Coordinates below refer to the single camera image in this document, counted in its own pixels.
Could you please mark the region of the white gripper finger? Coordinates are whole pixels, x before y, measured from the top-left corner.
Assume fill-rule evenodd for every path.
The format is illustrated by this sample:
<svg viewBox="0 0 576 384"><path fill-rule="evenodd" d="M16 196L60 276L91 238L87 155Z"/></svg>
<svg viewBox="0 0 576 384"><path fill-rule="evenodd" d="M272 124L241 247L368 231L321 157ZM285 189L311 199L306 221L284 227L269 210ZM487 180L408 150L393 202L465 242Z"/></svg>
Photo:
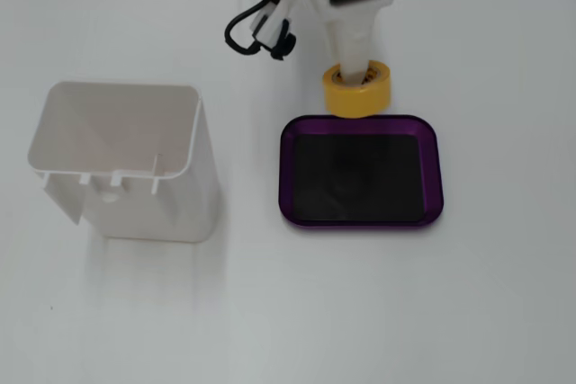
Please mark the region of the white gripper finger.
<svg viewBox="0 0 576 384"><path fill-rule="evenodd" d="M330 51L347 86L361 85L365 79L378 11L378 0L355 0L343 4L328 1L324 24Z"/></svg>

